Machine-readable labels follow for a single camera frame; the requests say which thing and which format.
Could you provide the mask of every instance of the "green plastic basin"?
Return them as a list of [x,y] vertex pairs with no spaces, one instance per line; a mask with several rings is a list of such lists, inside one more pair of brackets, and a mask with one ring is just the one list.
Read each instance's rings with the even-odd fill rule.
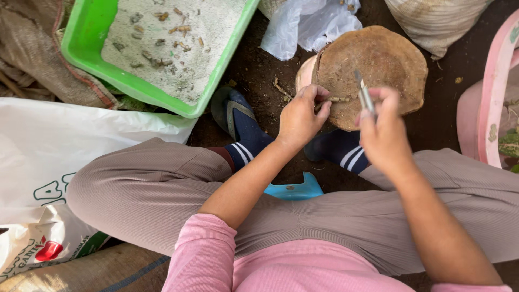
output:
[[61,50],[65,59],[72,65],[109,82],[125,94],[183,117],[197,118],[206,109],[259,1],[246,2],[229,42],[209,75],[209,82],[195,105],[188,105],[155,85],[101,58],[104,40],[117,14],[117,0],[76,0],[63,36]]

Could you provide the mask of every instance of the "white stripe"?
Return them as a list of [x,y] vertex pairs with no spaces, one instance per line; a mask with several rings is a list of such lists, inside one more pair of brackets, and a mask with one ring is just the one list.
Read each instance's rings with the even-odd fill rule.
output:
[[243,159],[243,163],[245,163],[245,165],[247,165],[249,163],[249,161],[245,157],[245,154],[241,151],[241,149],[238,146],[234,145],[234,143],[231,145],[234,146],[234,148],[236,148],[236,150],[238,150],[238,153],[240,153],[240,155],[241,155],[241,159]]
[[351,160],[350,165],[348,165],[348,170],[349,171],[351,171],[351,169],[355,165],[355,162],[357,162],[357,160],[359,160],[359,157],[360,157],[360,155],[362,155],[362,153],[364,153],[364,149],[359,151],[359,153],[357,153],[357,155],[355,155],[355,157]]
[[348,161],[348,159],[350,159],[350,157],[358,150],[360,149],[360,145],[353,148],[353,150],[351,150],[350,152],[348,152],[348,154],[346,154],[344,157],[343,157],[343,160],[340,161],[340,166],[342,168],[344,168],[344,165],[346,164],[346,161]]
[[238,144],[240,147],[243,148],[243,150],[245,150],[245,153],[247,153],[247,155],[249,156],[249,158],[250,158],[251,160],[254,159],[254,156],[252,156],[252,153],[251,153],[249,150],[247,150],[247,148],[245,148],[245,147],[244,147],[242,144],[240,144],[239,142],[236,142],[236,144]]

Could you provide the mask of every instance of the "blue plastic stool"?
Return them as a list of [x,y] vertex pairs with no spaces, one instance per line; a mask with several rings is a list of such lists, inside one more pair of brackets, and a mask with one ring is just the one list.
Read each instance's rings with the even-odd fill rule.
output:
[[299,184],[269,184],[265,193],[282,200],[301,201],[320,196],[323,193],[317,179],[309,172],[303,172],[305,182]]

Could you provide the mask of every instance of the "navy sock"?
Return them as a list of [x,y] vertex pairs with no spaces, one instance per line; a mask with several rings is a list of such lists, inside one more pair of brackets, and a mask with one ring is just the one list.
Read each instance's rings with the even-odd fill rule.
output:
[[341,129],[317,136],[312,143],[316,155],[338,164],[355,174],[366,169],[368,160],[359,145],[360,131],[346,132]]
[[[231,100],[252,110],[243,95],[232,90],[229,93]],[[236,143],[225,146],[233,158],[235,171],[239,171],[256,157],[274,139],[263,132],[257,122],[237,109],[233,109]]]

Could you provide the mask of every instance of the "beige pants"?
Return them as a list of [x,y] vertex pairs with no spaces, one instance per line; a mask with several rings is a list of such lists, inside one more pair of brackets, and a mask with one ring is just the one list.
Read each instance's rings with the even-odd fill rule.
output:
[[[492,262],[519,258],[519,175],[450,149],[420,151],[414,158]],[[68,202],[93,227],[171,255],[184,222],[230,174],[226,161],[210,150],[154,138],[85,166],[69,185]],[[386,275],[423,271],[391,182],[373,166],[360,176],[385,191],[334,192],[304,201],[263,194],[238,228],[236,257],[316,238],[356,251]]]

